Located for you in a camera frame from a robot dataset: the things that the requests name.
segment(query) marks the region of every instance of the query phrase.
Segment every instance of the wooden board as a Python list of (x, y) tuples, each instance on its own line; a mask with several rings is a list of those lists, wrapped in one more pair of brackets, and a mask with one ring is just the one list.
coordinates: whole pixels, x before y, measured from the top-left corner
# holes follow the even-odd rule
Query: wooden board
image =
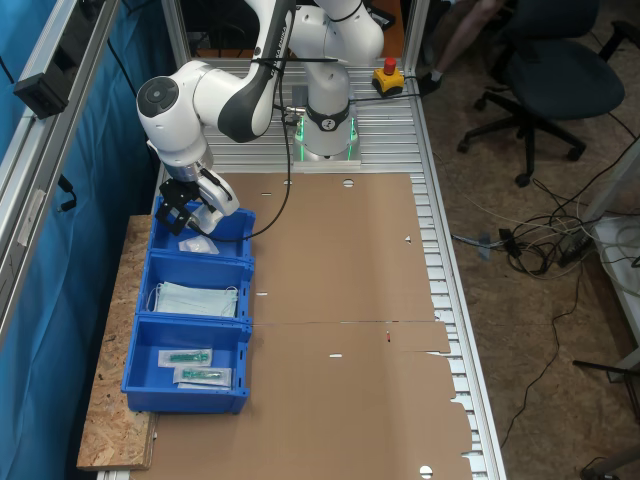
[(132, 412), (120, 392), (150, 231), (151, 216), (131, 217), (78, 453), (80, 469), (140, 469), (151, 464), (157, 415)]

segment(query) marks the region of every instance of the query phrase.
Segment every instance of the red button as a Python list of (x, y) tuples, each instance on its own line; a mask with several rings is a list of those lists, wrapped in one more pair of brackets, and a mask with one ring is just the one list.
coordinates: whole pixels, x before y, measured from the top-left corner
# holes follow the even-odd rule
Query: red button
[(383, 71), (384, 71), (385, 75), (393, 75), (393, 72), (396, 71), (396, 59), (388, 57), (384, 61), (384, 69), (383, 69)]

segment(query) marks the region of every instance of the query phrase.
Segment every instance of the plastic bag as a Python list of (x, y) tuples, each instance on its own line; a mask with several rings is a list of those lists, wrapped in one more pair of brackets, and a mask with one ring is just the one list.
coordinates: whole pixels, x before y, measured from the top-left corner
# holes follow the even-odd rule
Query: plastic bag
[(209, 367), (213, 358), (210, 348), (199, 350), (160, 350), (159, 367)]
[(215, 367), (176, 367), (173, 371), (173, 383), (199, 383), (231, 387), (231, 369)]
[(220, 253), (213, 240), (204, 235), (183, 240), (178, 243), (178, 248), (181, 252), (209, 253), (211, 255)]

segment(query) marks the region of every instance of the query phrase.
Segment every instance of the office chair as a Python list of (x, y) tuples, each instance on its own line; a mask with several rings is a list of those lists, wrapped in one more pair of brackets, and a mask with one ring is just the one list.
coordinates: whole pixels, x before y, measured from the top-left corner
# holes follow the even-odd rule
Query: office chair
[(624, 38), (640, 47), (640, 32), (626, 22), (613, 22), (614, 35), (599, 54), (566, 40), (587, 34), (597, 14), (598, 0), (519, 0), (498, 34), (505, 49), (491, 70), (518, 101), (485, 92), (475, 102), (476, 110), (490, 101), (511, 116), (468, 131), (458, 151), (466, 153), (473, 137), (517, 127), (527, 160), (526, 173), (515, 179), (519, 187), (529, 184), (534, 171), (536, 130), (567, 142), (572, 147), (567, 158), (578, 160), (586, 145), (552, 121), (595, 117), (620, 105), (624, 87), (607, 61)]

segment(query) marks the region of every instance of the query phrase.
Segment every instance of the blue bin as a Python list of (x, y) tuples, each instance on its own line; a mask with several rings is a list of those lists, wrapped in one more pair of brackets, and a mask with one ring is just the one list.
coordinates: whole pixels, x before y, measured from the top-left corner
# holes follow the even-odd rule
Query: blue bin
[[(134, 411), (239, 413), (247, 398), (247, 348), (251, 327), (202, 319), (136, 315), (122, 392)], [(211, 366), (233, 369), (229, 390), (178, 388), (173, 368), (158, 367), (163, 349), (213, 348)]]
[(137, 313), (161, 315), (167, 317), (195, 317), (174, 313), (152, 312), (159, 283), (171, 282), (183, 287), (225, 290), (228, 287), (238, 289), (238, 303), (233, 317), (202, 317), (217, 321), (250, 324), (249, 286), (253, 276), (253, 264), (239, 260), (221, 260), (215, 256), (181, 255), (160, 253), (150, 250), (144, 264), (140, 292), (138, 294)]
[[(151, 225), (151, 238), (149, 240), (149, 247), (153, 251), (158, 252), (180, 252), (178, 243), (189, 238), (197, 237), (199, 234), (185, 227), (179, 235), (173, 235), (167, 227), (162, 225), (155, 217), (155, 212), (162, 203), (162, 197), (156, 199), (156, 207), (154, 210), (153, 222)], [(193, 212), (202, 203), (189, 202), (186, 207), (190, 212)], [(225, 240), (232, 240), (234, 238), (243, 238), (251, 235), (253, 231), (253, 225), (256, 221), (256, 214), (250, 210), (239, 208), (232, 215), (224, 217), (215, 230), (211, 234), (212, 236)], [(245, 262), (253, 262), (251, 257), (251, 239), (242, 240), (239, 242), (213, 242), (218, 248), (219, 254), (215, 255), (216, 258), (223, 259), (237, 259)], [(192, 252), (180, 252), (187, 255), (206, 255), (210, 254), (192, 253)]]

